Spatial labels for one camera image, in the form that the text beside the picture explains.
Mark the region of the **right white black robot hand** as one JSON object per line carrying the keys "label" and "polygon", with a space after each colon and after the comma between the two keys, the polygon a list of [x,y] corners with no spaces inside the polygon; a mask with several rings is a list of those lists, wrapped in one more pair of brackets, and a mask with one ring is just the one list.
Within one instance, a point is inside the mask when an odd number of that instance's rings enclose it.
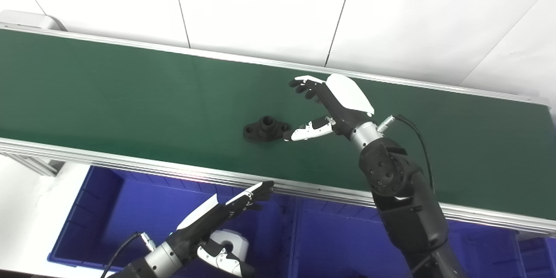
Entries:
{"label": "right white black robot hand", "polygon": [[373,106],[354,80],[344,75],[331,74],[326,80],[310,75],[298,76],[289,82],[289,86],[298,94],[304,93],[308,100],[316,98],[328,114],[286,131],[283,135],[285,141],[306,141],[330,133],[350,138],[356,128],[372,122]]}

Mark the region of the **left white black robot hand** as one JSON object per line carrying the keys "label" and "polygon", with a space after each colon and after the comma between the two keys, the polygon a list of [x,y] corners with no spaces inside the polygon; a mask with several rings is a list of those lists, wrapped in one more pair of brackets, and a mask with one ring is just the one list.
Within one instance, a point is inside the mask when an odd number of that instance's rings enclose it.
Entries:
{"label": "left white black robot hand", "polygon": [[214,194],[190,213],[175,232],[165,240],[183,265],[199,258],[207,264],[240,278],[253,278],[255,269],[211,235],[225,222],[236,218],[249,209],[261,210],[258,201],[268,201],[272,195],[274,181],[262,181],[245,189],[222,204]]}

